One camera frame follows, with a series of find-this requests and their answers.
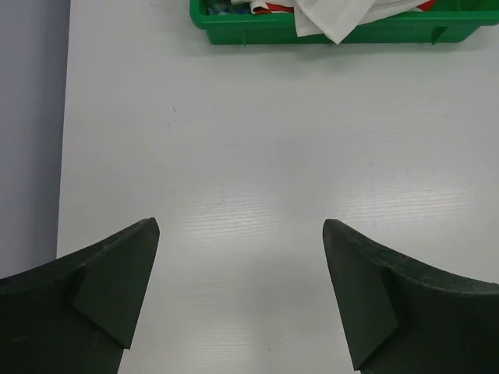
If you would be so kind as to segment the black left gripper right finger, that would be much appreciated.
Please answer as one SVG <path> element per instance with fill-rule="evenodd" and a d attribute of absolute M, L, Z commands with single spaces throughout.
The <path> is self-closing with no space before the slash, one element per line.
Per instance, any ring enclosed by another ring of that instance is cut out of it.
<path fill-rule="evenodd" d="M 323 242 L 357 372 L 497 372 L 495 283 L 422 263 L 335 219 Z"/>

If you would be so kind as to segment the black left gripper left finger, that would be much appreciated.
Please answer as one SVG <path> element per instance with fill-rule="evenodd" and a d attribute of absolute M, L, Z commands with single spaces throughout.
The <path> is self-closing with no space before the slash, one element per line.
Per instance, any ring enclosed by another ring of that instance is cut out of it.
<path fill-rule="evenodd" d="M 1 280 L 3 373 L 116 373 L 131 348 L 159 227 L 151 217 Z"/>

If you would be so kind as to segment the white pleated skirt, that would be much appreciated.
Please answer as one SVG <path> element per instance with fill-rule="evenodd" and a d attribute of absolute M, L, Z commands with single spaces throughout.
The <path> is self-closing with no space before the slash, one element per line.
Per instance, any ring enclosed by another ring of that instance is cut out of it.
<path fill-rule="evenodd" d="M 357 26 L 372 23 L 403 12 L 370 12 L 375 0 L 294 1 L 295 29 L 298 37 L 323 34 L 336 44 Z M 410 9 L 405 12 L 422 12 Z"/>

